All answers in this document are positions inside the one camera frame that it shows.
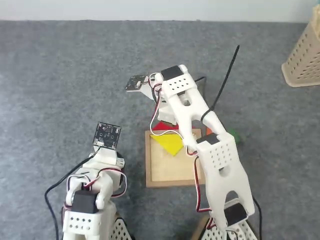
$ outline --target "white wall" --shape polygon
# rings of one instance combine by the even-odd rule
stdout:
[[[307,22],[317,0],[0,0],[2,20]]]

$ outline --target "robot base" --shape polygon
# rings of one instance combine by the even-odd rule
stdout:
[[[259,240],[248,221],[234,225],[227,232],[216,227],[206,229],[208,221],[207,217],[202,219],[191,240]]]
[[[126,223],[121,217],[118,217],[114,222],[110,240],[135,240],[129,234]]]

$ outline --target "robotic arm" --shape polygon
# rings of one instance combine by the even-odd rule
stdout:
[[[150,76],[136,82],[140,85],[136,89],[129,81],[126,89],[140,91],[148,97],[153,91],[157,98],[154,114],[159,111],[157,119],[179,125],[183,144],[197,154],[203,168],[211,219],[220,230],[232,229],[255,212],[248,176],[239,160],[234,137],[225,130],[215,112],[209,111],[186,66],[176,65],[152,75],[153,84]],[[202,121],[213,133],[195,140],[192,120]],[[235,192],[237,198],[226,202],[230,192]]]
[[[116,205],[111,197],[122,196],[127,179],[124,159],[116,152],[121,128],[99,122],[93,140],[94,156],[67,178],[63,240],[109,240],[115,223]],[[113,194],[121,186],[125,189]]]

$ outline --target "yellow triangle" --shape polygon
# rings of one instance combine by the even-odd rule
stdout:
[[[168,153],[175,156],[184,146],[178,134],[151,135]]]

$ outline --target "perforated plastic panel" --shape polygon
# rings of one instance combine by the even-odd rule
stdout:
[[[231,240],[258,240],[246,221],[242,222],[241,224],[236,224],[232,230],[234,232],[223,232],[218,230],[216,227],[213,227],[210,230],[206,229],[201,237],[201,240],[224,240],[226,234],[228,234]]]
[[[118,218],[113,225],[111,240],[132,240],[127,226],[122,218]]]
[[[63,231],[80,235],[98,235],[101,214],[66,211],[64,213]]]
[[[311,23],[282,65],[282,72],[285,81],[292,87],[320,84],[320,41]]]
[[[207,142],[198,144],[200,157],[211,158],[212,167],[221,169],[227,166],[232,160],[238,160],[238,151],[233,136],[223,133],[219,136],[220,141],[211,145]]]
[[[167,98],[194,87],[196,88],[197,85],[189,73],[177,76],[162,83],[163,92]]]

